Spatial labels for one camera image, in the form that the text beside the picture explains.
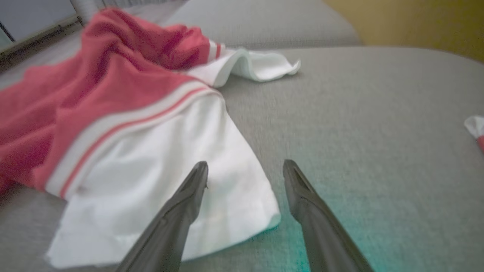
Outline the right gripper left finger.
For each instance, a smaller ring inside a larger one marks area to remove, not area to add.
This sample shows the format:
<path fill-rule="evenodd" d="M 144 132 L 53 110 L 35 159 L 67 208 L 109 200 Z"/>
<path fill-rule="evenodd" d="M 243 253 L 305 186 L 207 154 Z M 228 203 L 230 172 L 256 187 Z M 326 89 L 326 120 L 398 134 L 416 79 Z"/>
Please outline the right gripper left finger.
<path fill-rule="evenodd" d="M 208 164 L 197 162 L 132 246 L 117 272 L 178 272 L 188 231 L 207 188 Z"/>

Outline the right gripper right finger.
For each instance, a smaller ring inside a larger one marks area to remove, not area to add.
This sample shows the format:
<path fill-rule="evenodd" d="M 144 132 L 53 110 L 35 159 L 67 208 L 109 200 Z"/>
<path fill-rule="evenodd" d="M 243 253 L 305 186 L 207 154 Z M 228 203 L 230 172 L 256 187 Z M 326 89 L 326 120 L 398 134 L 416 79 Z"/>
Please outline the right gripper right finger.
<path fill-rule="evenodd" d="M 301 225 L 312 272 L 371 272 L 373 268 L 302 170 L 284 160 L 289 210 Z"/>

